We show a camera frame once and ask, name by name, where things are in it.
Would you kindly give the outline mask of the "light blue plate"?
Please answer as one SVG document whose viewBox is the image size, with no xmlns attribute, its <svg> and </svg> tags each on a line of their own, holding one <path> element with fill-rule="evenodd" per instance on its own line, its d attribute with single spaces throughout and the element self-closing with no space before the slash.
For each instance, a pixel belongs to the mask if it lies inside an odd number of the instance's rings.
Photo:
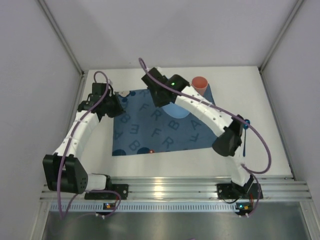
<svg viewBox="0 0 320 240">
<path fill-rule="evenodd" d="M 172 102 L 163 106 L 162 109 L 165 113 L 167 113 L 169 116 L 175 119 L 183 119 L 190 114 L 188 110 Z"/>
</svg>

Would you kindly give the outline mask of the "blue letter-print placemat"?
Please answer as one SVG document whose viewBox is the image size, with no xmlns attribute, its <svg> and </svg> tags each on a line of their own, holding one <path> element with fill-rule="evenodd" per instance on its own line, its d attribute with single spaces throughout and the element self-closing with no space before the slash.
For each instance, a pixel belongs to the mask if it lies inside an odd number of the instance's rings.
<svg viewBox="0 0 320 240">
<path fill-rule="evenodd" d="M 177 119 L 155 107 L 147 89 L 119 92 L 125 113 L 113 119 L 113 156 L 210 148 L 215 134 L 193 114 Z"/>
</svg>

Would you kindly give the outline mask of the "pink plastic cup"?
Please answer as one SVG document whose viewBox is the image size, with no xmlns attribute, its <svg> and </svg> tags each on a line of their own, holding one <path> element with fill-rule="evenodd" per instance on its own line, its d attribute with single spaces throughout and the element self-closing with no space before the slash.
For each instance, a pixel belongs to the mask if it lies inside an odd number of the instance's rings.
<svg viewBox="0 0 320 240">
<path fill-rule="evenodd" d="M 201 96 L 203 96 L 208 87 L 208 81 L 205 77 L 196 76 L 192 79 L 191 85 Z"/>
</svg>

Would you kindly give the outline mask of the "blue metallic spoon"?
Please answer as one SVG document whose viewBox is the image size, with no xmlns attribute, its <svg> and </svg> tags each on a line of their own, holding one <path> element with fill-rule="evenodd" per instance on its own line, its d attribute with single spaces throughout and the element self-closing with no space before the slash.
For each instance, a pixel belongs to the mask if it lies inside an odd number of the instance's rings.
<svg viewBox="0 0 320 240">
<path fill-rule="evenodd" d="M 245 119 L 246 124 L 243 126 L 244 129 L 244 141 L 243 141 L 243 152 L 242 155 L 243 157 L 246 156 L 246 141 L 247 141 L 247 130 L 249 129 L 249 124 L 251 121 L 249 119 Z"/>
</svg>

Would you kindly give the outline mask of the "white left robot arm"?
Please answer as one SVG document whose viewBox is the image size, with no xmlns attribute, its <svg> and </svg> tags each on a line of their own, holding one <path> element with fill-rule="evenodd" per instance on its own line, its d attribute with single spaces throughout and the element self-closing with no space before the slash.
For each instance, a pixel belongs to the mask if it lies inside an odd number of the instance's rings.
<svg viewBox="0 0 320 240">
<path fill-rule="evenodd" d="M 114 118 L 124 112 L 112 86 L 106 83 L 92 84 L 92 92 L 87 100 L 78 105 L 75 120 L 66 137 L 53 154 L 47 154 L 43 158 L 49 190 L 82 194 L 111 187 L 110 176 L 87 173 L 81 158 L 91 134 L 102 118 Z"/>
</svg>

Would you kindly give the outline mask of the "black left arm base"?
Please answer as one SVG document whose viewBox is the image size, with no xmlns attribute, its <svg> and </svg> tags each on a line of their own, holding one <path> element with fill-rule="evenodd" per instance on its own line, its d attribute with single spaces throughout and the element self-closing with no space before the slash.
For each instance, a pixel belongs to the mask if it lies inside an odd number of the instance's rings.
<svg viewBox="0 0 320 240">
<path fill-rule="evenodd" d="M 128 184 L 113 184 L 108 190 L 92 190 L 84 195 L 85 200 L 126 200 L 129 194 Z"/>
</svg>

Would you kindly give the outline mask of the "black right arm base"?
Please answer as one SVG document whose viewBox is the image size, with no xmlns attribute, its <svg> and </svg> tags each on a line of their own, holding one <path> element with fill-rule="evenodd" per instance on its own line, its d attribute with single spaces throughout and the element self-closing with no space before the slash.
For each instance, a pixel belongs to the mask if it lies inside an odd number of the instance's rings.
<svg viewBox="0 0 320 240">
<path fill-rule="evenodd" d="M 217 194 L 219 200 L 249 200 L 251 197 L 254 200 L 264 198 L 260 185 L 257 183 L 245 184 L 239 186 L 233 182 L 217 184 Z"/>
</svg>

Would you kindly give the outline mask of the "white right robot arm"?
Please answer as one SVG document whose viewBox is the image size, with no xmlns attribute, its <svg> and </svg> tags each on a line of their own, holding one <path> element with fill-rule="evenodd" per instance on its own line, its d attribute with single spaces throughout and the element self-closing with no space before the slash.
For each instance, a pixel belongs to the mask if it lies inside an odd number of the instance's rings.
<svg viewBox="0 0 320 240">
<path fill-rule="evenodd" d="M 189 111 L 204 123 L 216 136 L 213 150 L 227 160 L 231 175 L 231 188 L 237 194 L 246 194 L 254 178 L 243 167 L 243 129 L 238 119 L 212 108 L 213 103 L 200 95 L 182 76 L 171 78 L 162 75 L 156 67 L 151 68 L 141 80 L 151 93 L 156 107 L 173 103 Z"/>
</svg>

